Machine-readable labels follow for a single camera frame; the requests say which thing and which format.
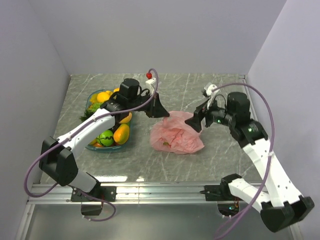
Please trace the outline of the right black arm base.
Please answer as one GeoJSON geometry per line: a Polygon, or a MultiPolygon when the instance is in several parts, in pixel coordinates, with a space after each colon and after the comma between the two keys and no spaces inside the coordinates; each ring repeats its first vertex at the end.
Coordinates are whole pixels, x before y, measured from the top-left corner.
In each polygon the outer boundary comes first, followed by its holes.
{"type": "Polygon", "coordinates": [[[218,212],[223,218],[231,218],[240,212],[242,199],[231,195],[220,185],[205,185],[199,193],[204,195],[206,202],[217,202],[218,212]]]}

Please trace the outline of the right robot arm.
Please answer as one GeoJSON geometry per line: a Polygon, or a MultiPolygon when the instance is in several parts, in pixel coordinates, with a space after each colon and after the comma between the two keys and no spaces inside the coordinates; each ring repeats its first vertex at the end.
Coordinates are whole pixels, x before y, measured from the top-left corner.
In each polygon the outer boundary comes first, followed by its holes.
{"type": "Polygon", "coordinates": [[[213,123],[227,126],[265,181],[263,186],[267,189],[266,193],[258,192],[256,187],[234,173],[221,179],[218,190],[206,185],[202,191],[206,200],[240,199],[246,203],[252,202],[264,225],[273,233],[302,221],[314,208],[314,201],[309,196],[303,196],[294,186],[275,153],[270,151],[271,140],[263,126],[251,118],[247,95],[231,92],[225,99],[225,106],[219,107],[217,91],[203,90],[202,94],[207,100],[196,107],[193,117],[185,123],[197,132],[202,130],[202,120],[205,120],[206,127],[213,123]]]}

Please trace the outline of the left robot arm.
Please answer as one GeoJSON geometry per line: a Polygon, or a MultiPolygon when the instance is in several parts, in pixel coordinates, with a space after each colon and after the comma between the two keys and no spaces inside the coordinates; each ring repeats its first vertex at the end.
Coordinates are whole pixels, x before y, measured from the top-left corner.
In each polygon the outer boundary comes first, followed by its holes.
{"type": "Polygon", "coordinates": [[[130,112],[142,111],[149,118],[170,115],[156,91],[148,90],[145,95],[140,95],[139,89],[137,80],[126,78],[119,91],[113,93],[87,120],[57,139],[46,138],[42,143],[41,153],[44,156],[39,161],[39,168],[57,184],[81,190],[89,201],[100,198],[100,182],[77,166],[76,158],[83,149],[103,131],[120,123],[130,112]]]}

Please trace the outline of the pink plastic bag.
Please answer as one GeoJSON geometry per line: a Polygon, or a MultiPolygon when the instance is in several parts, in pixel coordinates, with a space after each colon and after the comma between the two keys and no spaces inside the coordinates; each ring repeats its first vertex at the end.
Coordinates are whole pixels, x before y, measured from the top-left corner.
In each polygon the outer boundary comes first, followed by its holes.
{"type": "Polygon", "coordinates": [[[157,122],[150,131],[150,145],[157,151],[178,155],[194,154],[205,145],[196,132],[185,120],[193,116],[190,112],[170,111],[169,117],[157,122]]]}

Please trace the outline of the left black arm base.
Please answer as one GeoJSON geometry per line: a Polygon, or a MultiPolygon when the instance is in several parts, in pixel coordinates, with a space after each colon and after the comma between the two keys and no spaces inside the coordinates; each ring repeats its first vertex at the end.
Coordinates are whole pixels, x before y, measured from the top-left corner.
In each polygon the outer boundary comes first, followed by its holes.
{"type": "Polygon", "coordinates": [[[78,188],[74,188],[71,194],[71,203],[80,203],[80,212],[84,218],[97,217],[102,213],[103,207],[109,205],[112,213],[107,219],[111,219],[116,214],[116,186],[99,186],[92,192],[86,193],[78,188]]]}

